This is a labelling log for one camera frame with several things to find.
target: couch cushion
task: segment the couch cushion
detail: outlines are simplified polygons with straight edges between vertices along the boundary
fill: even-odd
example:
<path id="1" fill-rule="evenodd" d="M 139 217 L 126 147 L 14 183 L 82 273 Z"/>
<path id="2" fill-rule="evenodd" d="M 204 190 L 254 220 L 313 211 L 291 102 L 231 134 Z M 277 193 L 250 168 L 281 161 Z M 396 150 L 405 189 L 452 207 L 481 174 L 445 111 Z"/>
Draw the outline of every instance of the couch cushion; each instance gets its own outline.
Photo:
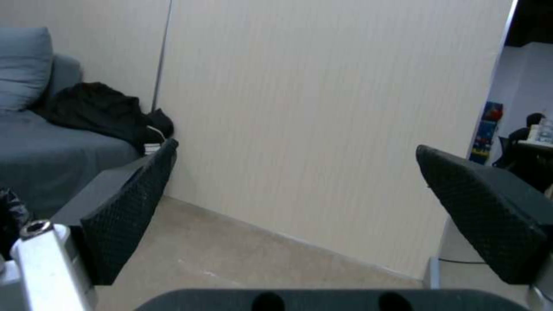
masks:
<path id="1" fill-rule="evenodd" d="M 34 103 L 48 85 L 52 58 L 47 28 L 0 27 L 0 109 Z"/>

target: dark hair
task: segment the dark hair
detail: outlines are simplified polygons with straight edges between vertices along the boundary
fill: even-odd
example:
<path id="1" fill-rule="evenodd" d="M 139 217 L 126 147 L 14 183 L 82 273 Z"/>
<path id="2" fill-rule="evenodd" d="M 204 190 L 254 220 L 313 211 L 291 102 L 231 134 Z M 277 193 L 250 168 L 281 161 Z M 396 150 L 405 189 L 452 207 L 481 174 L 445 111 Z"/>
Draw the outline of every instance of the dark hair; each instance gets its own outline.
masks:
<path id="1" fill-rule="evenodd" d="M 545 118 L 543 113 L 532 113 L 528 117 L 526 117 L 526 127 L 530 127 L 532 125 L 540 124 L 540 121 L 542 118 Z"/>

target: cable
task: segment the cable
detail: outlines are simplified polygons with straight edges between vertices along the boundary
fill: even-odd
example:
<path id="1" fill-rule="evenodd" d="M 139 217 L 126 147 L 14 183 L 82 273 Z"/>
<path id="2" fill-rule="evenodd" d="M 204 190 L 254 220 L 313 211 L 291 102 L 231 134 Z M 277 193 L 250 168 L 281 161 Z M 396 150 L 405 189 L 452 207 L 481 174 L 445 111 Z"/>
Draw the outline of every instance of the cable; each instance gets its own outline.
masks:
<path id="1" fill-rule="evenodd" d="M 487 263 L 482 261 L 459 261 L 459 260 L 451 260 L 451 259 L 444 259 L 444 258 L 438 258 L 439 261 L 444 262 L 451 262 L 451 263 L 465 263 L 467 265 L 487 265 Z"/>
<path id="2" fill-rule="evenodd" d="M 163 132 L 162 132 L 162 131 L 160 131 L 159 129 L 157 129 L 157 128 L 151 126 L 151 125 L 146 125 L 146 127 L 149 128 L 150 130 L 152 130 L 152 131 L 157 132 L 158 134 L 160 134 L 161 137 L 163 138 L 163 141 L 166 141 L 165 135 L 163 135 Z"/>

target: black bag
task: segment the black bag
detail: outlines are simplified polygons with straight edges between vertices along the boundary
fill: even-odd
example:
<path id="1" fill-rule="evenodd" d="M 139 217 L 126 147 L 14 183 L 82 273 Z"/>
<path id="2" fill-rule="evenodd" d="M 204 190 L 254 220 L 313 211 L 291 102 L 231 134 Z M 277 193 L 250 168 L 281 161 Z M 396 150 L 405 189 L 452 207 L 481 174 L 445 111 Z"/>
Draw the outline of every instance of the black bag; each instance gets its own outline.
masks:
<path id="1" fill-rule="evenodd" d="M 10 188 L 0 188 L 0 253 L 4 259 L 11 259 L 9 250 L 19 238 L 19 230 L 32 217 Z"/>

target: person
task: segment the person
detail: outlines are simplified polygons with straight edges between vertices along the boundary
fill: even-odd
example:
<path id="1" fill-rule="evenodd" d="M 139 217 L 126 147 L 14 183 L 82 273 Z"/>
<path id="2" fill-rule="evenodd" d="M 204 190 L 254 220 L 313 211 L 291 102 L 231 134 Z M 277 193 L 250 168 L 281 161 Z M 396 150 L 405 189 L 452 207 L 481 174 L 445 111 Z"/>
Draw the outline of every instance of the person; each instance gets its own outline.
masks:
<path id="1" fill-rule="evenodd" d="M 553 162 L 550 157 L 541 156 L 532 149 L 519 148 L 517 142 L 525 141 L 530 127 L 545 118 L 542 113 L 532 113 L 526 117 L 526 127 L 512 132 L 502 146 L 503 154 L 493 163 L 515 174 L 540 192 L 544 192 L 553 183 Z"/>
<path id="2" fill-rule="evenodd" d="M 532 113 L 526 117 L 526 127 L 520 128 L 513 133 L 509 134 L 509 143 L 512 144 L 516 141 L 525 141 L 528 139 L 530 134 L 530 128 L 532 125 L 540 124 L 541 119 L 545 118 L 542 113 L 536 112 Z"/>

